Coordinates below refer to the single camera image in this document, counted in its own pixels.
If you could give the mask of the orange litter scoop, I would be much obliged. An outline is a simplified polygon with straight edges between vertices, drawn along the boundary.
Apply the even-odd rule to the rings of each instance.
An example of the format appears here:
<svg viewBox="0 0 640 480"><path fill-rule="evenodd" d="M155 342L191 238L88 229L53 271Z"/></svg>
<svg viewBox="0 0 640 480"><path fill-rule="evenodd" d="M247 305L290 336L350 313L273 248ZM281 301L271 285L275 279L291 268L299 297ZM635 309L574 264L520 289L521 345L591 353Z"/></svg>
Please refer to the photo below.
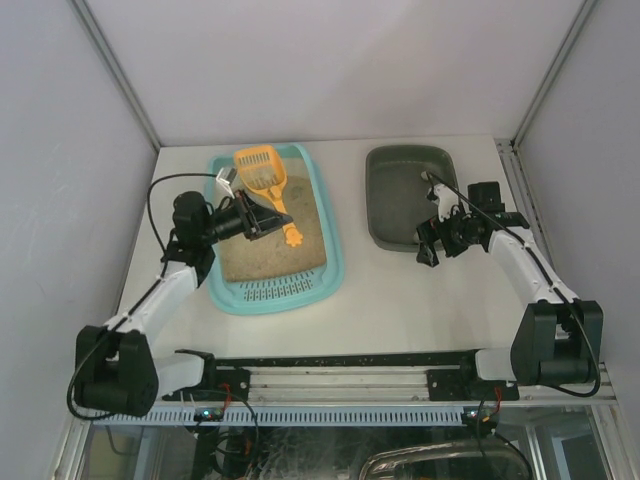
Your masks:
<svg viewBox="0 0 640 480"><path fill-rule="evenodd" d="M270 144L244 148L233 154L233 160L243 184L287 214L283 194L288 175L276 148Z"/></svg>

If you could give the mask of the dark grey plastic tub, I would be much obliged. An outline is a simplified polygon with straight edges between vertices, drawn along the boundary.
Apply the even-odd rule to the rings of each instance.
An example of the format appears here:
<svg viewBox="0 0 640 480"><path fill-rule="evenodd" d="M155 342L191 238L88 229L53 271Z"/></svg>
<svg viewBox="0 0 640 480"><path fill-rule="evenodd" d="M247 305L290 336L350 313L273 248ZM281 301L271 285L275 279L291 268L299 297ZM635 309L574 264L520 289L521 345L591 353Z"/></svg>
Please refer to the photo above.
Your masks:
<svg viewBox="0 0 640 480"><path fill-rule="evenodd" d="M371 150L365 162L368 231L374 243L395 252L418 251L416 227L437 214L427 199L422 173L431 171L457 183L451 156L429 145L384 145Z"/></svg>

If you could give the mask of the light blue litter box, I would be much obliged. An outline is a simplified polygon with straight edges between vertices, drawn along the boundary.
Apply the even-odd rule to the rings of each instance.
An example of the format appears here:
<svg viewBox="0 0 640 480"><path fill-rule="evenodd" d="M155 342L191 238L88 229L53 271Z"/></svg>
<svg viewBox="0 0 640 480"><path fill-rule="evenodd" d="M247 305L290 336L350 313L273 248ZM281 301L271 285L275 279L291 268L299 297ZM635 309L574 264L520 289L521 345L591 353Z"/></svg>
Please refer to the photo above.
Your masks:
<svg viewBox="0 0 640 480"><path fill-rule="evenodd" d="M294 223L259 240L239 235L214 246L205 285L213 303L233 315L272 314L304 307L332 295L344 278L344 258L334 211L321 172L300 144L273 144L288 175L283 200ZM233 154L214 157L209 170L235 167ZM233 189L251 192L239 174Z"/></svg>

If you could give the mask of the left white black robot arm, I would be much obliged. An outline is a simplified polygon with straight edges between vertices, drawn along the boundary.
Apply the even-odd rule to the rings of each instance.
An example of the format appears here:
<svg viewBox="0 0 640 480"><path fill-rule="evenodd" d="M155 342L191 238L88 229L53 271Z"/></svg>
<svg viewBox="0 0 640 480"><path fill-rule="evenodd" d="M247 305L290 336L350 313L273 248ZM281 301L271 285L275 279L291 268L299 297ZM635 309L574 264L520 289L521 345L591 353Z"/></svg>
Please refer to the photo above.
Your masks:
<svg viewBox="0 0 640 480"><path fill-rule="evenodd" d="M75 370L66 393L78 419L113 415L145 416L157 399L209 383L213 355L178 349L157 359L152 345L178 307L208 277L214 245L238 235L253 241L282 229L293 219L262 206L237 190L223 208L187 191L173 202L173 228L161 258L161 270L149 289L125 312L101 326L85 326L76 337Z"/></svg>

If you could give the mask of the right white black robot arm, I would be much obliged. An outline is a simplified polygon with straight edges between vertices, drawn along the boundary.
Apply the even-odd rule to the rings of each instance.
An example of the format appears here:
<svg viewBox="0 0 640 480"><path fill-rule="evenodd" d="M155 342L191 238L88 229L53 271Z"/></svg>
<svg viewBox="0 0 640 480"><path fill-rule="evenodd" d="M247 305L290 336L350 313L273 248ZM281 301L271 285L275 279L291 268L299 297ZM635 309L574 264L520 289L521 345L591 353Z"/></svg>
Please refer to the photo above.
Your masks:
<svg viewBox="0 0 640 480"><path fill-rule="evenodd" d="M465 193L428 171L427 198L436 214L416 228L417 260L434 268L437 252L455 258L480 246L502 269L524 313L508 348L480 349L474 355L484 381L544 386L577 396L576 386L601 387L599 352L604 312L582 300L563 282L538 248L524 215L507 211L496 181L479 182Z"/></svg>

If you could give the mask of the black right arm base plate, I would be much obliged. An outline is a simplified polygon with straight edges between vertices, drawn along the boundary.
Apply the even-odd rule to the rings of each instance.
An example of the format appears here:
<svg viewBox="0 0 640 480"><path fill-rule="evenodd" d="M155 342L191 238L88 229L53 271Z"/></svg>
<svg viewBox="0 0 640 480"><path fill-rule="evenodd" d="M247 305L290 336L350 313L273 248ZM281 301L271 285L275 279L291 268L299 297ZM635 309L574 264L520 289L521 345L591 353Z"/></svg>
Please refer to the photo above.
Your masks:
<svg viewBox="0 0 640 480"><path fill-rule="evenodd" d="M431 401L496 400L497 394L506 401L520 399L518 388L504 380L482 380L479 377L476 350L436 352L433 364L426 370Z"/></svg>

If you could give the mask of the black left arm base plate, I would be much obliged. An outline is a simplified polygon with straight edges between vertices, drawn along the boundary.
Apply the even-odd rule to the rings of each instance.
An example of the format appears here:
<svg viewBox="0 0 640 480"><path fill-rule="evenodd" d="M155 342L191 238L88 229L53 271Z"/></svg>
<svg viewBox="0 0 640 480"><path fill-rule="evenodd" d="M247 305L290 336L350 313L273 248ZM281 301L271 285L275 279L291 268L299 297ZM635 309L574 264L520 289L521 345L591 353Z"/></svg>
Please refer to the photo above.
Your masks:
<svg viewBox="0 0 640 480"><path fill-rule="evenodd" d="M189 349L176 350L156 362L158 398L164 401L223 401L227 394L248 399L251 372L219 366L213 354Z"/></svg>

